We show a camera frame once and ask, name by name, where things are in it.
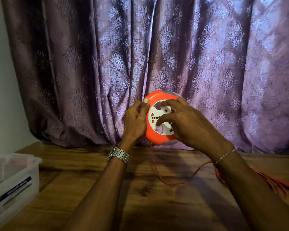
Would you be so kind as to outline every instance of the metal watch strap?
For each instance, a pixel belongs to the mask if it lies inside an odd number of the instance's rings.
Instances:
[[[123,160],[123,162],[126,164],[126,167],[128,166],[129,164],[129,160],[130,160],[130,157],[129,157],[129,154],[126,152],[126,151],[123,151],[122,149],[120,148],[114,148],[110,154],[109,154],[109,159],[111,159],[112,157],[118,157],[119,159]]]

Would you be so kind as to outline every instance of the curtain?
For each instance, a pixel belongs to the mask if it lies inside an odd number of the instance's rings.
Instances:
[[[289,149],[289,0],[2,5],[36,138],[64,147],[116,144],[127,108],[169,90],[238,150]]]

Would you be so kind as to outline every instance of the wooden table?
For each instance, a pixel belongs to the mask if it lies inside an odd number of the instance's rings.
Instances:
[[[43,159],[40,194],[0,230],[60,230],[104,169],[111,148],[65,149],[35,143],[18,151]],[[166,180],[181,180],[208,160],[195,151],[155,151],[159,171]],[[248,153],[242,156],[251,167],[289,181],[289,156]],[[150,148],[136,147],[123,182],[114,230],[248,230],[248,227],[211,164],[190,182],[171,187],[155,177]]]

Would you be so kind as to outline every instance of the transparent plastic box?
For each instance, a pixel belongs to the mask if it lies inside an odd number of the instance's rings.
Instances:
[[[18,153],[0,159],[0,228],[39,193],[41,162]]]

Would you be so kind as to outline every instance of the red wire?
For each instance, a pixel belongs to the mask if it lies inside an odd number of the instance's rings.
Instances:
[[[163,177],[161,176],[161,174],[159,173],[157,167],[156,167],[156,162],[155,162],[155,153],[154,153],[154,149],[153,149],[153,146],[151,144],[151,148],[152,148],[152,158],[153,158],[153,164],[154,164],[154,168],[155,168],[155,171],[156,171],[156,174],[158,176],[158,178],[160,179],[161,182],[163,182],[164,184],[166,185],[169,185],[169,186],[175,186],[175,185],[179,185],[179,184],[183,184],[183,183],[186,183],[188,182],[190,179],[192,179],[196,173],[203,167],[205,166],[206,164],[209,164],[209,163],[212,163],[212,161],[207,161],[205,163],[203,163],[202,165],[200,165],[200,167],[192,174],[192,176],[190,176],[187,180],[184,180],[184,181],[180,181],[180,182],[176,182],[176,183],[170,183],[170,182],[166,182]],[[263,181],[265,181],[267,183],[267,185],[275,192],[279,195],[279,190],[278,188],[280,188],[283,193],[285,194],[285,197],[287,197],[287,190],[289,190],[289,182],[285,182],[285,181],[282,181],[280,179],[277,179],[277,178],[273,178],[273,177],[270,177],[262,172],[259,172],[253,168],[251,168]],[[223,180],[219,170],[217,168],[215,168],[215,174],[217,176],[217,178],[223,183],[226,185],[226,182]]]

